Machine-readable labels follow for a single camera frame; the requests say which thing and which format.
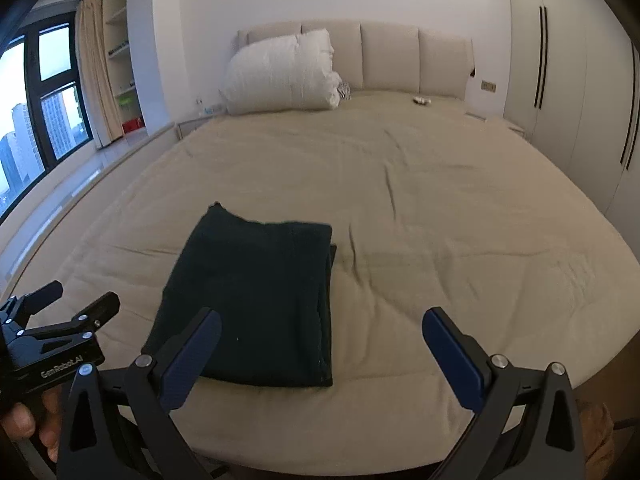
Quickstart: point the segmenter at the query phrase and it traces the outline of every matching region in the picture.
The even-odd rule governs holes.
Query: human hand
[[[62,430],[62,414],[60,413],[60,393],[62,386],[47,390],[42,394],[42,403],[47,410],[47,416],[40,427],[38,435],[40,441],[47,448],[49,458],[58,460],[58,444],[60,443],[60,431]],[[0,424],[9,439],[21,440],[29,438],[36,431],[36,421],[30,410],[21,402],[18,402],[7,413]]]

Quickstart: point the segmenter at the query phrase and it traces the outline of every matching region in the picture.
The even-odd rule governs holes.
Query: wardrobe
[[[511,21],[505,118],[640,258],[640,60],[631,40],[603,0],[511,0]]]

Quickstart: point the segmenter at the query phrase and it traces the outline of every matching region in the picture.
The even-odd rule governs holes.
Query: headboard panel
[[[358,20],[277,22],[238,32],[240,48],[255,41],[326,28],[334,70],[352,89],[399,90],[464,100],[475,71],[471,40],[410,25]]]

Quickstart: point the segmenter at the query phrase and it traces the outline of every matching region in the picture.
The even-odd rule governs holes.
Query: wall socket
[[[482,90],[486,90],[487,92],[493,92],[495,94],[495,83],[489,83],[488,81],[482,80],[481,85]]]

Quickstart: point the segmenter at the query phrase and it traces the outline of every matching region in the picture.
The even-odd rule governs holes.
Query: beige bedsheet
[[[338,246],[334,386],[200,379],[174,420],[200,452],[281,472],[366,474],[442,459],[470,413],[422,340],[425,309],[443,306],[516,365],[563,362],[573,384],[640,326],[640,269],[615,229],[505,122],[464,107],[361,92],[335,111],[210,121],[93,225],[58,274],[61,306],[39,322],[68,319],[113,290],[122,309],[100,342],[106,366],[128,365],[211,203],[259,221],[328,222]]]

